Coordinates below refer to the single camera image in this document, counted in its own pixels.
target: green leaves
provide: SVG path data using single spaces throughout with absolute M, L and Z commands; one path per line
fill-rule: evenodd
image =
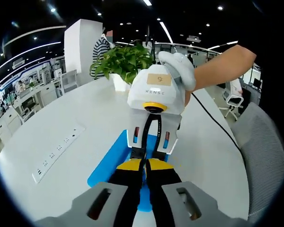
M 138 69 L 147 69 L 152 65 L 152 56 L 141 44 L 136 46 L 117 46 L 103 55 L 103 59 L 97 59 L 90 66 L 90 71 L 94 68 L 95 75 L 103 72 L 109 79 L 110 73 L 117 73 L 128 84 L 132 84 Z
M 136 57 L 134 55 L 130 55 L 130 57 L 128 58 L 128 62 L 136 66 Z

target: white flower pot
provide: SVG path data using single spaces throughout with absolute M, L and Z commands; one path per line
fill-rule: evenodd
M 129 84 L 122 80 L 119 74 L 112 73 L 109 78 L 113 80 L 116 91 L 128 91 L 131 88 Z

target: electrical socket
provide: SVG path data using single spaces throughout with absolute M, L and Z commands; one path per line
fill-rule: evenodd
M 32 176 L 36 183 L 39 183 L 44 175 L 48 172 L 51 166 L 57 161 L 59 156 L 71 145 L 85 130 L 82 126 L 76 125 L 73 127 L 71 132 L 68 133 L 69 136 L 64 137 L 62 142 L 58 143 L 49 153 L 45 155 L 41 162 L 37 163 Z

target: white table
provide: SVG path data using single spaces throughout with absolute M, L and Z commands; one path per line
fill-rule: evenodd
M 232 135 L 208 93 L 203 89 L 195 94 Z M 89 189 L 87 178 L 129 124 L 126 99 L 126 93 L 114 91 L 111 81 L 98 79 L 50 103 L 10 139 L 0 153 L 0 172 L 12 197 L 32 220 L 63 214 L 75 197 Z M 169 162 L 182 181 L 192 181 L 214 197 L 225 214 L 247 219 L 249 189 L 239 151 L 193 97 L 182 116 Z M 76 123 L 85 131 L 36 184 L 35 163 Z M 156 134 L 155 127 L 151 134 Z M 153 213 L 138 211 L 133 226 L 156 226 Z

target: white chair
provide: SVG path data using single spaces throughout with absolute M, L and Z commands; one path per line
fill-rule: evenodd
M 270 117 L 250 103 L 231 131 L 246 162 L 248 221 L 258 221 L 284 180 L 284 144 Z
M 79 87 L 77 82 L 77 70 L 69 71 L 60 76 L 60 85 L 59 89 L 64 95 L 65 93 Z
M 235 108 L 239 108 L 244 101 L 243 97 L 240 96 L 239 90 L 241 90 L 239 79 L 225 83 L 225 89 L 222 96 L 229 107 L 219 107 L 220 110 L 228 110 L 226 115 L 224 116 L 225 118 L 228 116 L 228 114 L 231 114 L 236 119 L 236 121 L 238 120 L 238 117 L 234 113 L 234 110 Z M 233 102 L 232 99 L 234 98 L 239 98 L 240 101 Z

